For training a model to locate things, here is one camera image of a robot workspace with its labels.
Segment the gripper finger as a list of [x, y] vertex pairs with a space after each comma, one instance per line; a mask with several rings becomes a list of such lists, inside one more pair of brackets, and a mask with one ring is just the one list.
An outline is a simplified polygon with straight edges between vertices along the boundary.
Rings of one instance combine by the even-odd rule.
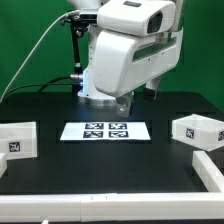
[[156, 94], [159, 88], [161, 77], [158, 76], [149, 81], [144, 87], [144, 98], [148, 101], [153, 101], [156, 98]]
[[132, 114], [133, 110], [134, 93], [129, 92], [116, 99], [117, 114], [122, 117], [128, 117]]

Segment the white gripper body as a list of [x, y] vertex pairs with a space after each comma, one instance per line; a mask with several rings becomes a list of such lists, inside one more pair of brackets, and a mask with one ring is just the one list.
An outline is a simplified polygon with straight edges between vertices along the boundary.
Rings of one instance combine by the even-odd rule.
[[174, 68], [183, 0], [110, 0], [98, 10], [94, 85], [120, 97]]

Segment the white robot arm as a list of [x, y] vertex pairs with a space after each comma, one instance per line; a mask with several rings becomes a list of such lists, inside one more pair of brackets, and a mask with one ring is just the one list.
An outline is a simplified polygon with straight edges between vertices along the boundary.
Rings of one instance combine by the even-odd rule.
[[187, 0], [67, 0], [73, 38], [89, 34], [89, 63], [72, 75], [79, 94], [95, 105], [115, 105], [131, 114], [134, 90], [156, 97], [162, 74], [178, 63]]

